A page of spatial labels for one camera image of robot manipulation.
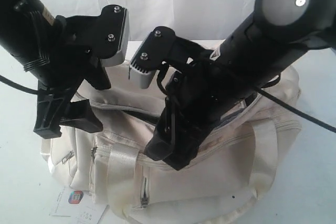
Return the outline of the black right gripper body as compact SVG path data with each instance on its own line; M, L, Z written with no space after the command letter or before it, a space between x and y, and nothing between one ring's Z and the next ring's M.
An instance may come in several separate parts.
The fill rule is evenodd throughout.
M172 153L163 162L174 169L187 166L221 117L249 100L244 82L248 48L248 39L229 37L213 59L210 50L177 37L157 78L165 107L155 128L169 128L173 143Z

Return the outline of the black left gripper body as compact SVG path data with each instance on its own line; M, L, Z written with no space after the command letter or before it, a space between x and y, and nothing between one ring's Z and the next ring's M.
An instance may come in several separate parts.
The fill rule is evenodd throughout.
M49 47L49 64L37 67L37 117L34 132L44 139L61 137L60 120L83 81L97 90L111 87L105 68L93 54L93 26L98 16L56 18L61 28Z

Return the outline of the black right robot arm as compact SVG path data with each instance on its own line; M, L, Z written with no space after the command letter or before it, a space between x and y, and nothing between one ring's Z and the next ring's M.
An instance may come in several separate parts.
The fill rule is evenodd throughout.
M176 64L165 108L144 154L175 170L187 166L222 116L309 50L335 46L335 0L255 0L253 12L209 51Z

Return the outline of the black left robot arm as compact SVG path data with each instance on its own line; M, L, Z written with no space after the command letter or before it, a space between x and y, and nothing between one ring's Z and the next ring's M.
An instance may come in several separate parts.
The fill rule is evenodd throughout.
M37 97L34 132L45 139L60 137L61 126L88 133L103 129L88 100L73 100L83 81L98 90L111 86L93 48L76 42L71 29L79 25L78 18L53 18L40 0L1 0L1 46L38 86L1 81Z

